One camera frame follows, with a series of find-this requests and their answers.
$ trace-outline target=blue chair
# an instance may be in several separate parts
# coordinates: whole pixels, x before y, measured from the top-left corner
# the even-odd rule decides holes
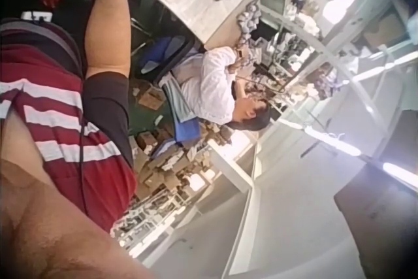
[[[174,39],[179,39],[179,37],[163,37],[156,41],[154,45],[147,47],[139,60],[134,76],[162,88],[172,113],[174,139],[176,142],[185,142],[201,137],[199,119],[191,111],[189,113],[194,118],[181,119],[176,108],[181,106],[182,109],[185,109],[188,108],[188,105],[184,101],[180,87],[177,81],[172,78],[170,80],[162,80],[165,76],[171,76],[170,71],[186,57],[195,44],[195,37],[191,33],[180,37],[183,41],[175,49],[172,49],[173,45],[170,44],[173,43]],[[172,97],[173,93],[177,94],[175,103]]]

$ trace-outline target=white stripe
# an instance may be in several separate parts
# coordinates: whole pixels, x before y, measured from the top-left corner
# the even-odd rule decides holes
[[[24,106],[26,122],[45,125],[47,127],[63,127],[64,129],[81,131],[81,125],[77,117],[63,114],[56,110],[38,111],[31,106]],[[90,133],[98,132],[99,128],[91,122],[88,122],[84,135],[88,136]]]
[[[92,124],[91,122],[88,122],[86,127],[84,128],[84,135],[87,136],[90,133],[96,133],[99,131],[99,128],[96,127],[94,124]]]
[[[11,104],[12,102],[6,99],[0,103],[0,119],[5,119],[7,117],[7,112]]]
[[[47,97],[83,109],[80,93],[32,83],[26,78],[15,82],[0,82],[0,95],[10,90],[22,90],[32,97]]]
[[[80,146],[77,144],[58,144],[56,140],[35,142],[45,161],[63,158],[68,163],[80,161]],[[84,161],[99,161],[121,153],[113,142],[84,147]]]

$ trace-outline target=clutter of items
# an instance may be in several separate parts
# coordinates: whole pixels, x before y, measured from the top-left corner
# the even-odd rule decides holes
[[[135,80],[134,85],[138,104],[158,110],[166,101],[164,93],[155,86],[141,80]],[[111,231],[127,250],[136,245],[134,241],[193,204],[195,196],[210,184],[204,176],[212,168],[207,142],[212,139],[221,146],[230,144],[233,134],[227,126],[202,120],[200,139],[177,143],[172,121],[160,116],[155,124],[155,130],[129,137],[137,188],[127,212]],[[196,186],[196,178],[201,185]]]

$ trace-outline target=person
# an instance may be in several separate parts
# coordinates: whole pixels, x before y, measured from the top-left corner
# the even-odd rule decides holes
[[[260,131],[270,122],[270,105],[247,97],[246,81],[236,80],[236,72],[252,60],[247,46],[214,48],[187,57],[172,73],[196,116],[233,129]]]
[[[0,172],[2,278],[154,278],[57,189],[4,159]]]
[[[136,188],[127,136],[128,0],[94,1],[85,75],[75,41],[57,25],[9,19],[0,32],[1,158],[109,233]]]

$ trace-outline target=office chair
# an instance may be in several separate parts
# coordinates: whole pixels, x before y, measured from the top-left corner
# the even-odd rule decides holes
[[[201,131],[199,119],[190,110],[180,86],[170,73],[195,44],[195,36],[188,29],[181,29],[179,34],[181,35],[176,37],[162,37],[147,47],[134,76],[147,80],[164,91],[172,113],[174,139],[176,142],[185,142],[199,139]],[[180,42],[175,43],[176,47],[172,49],[175,40]]]

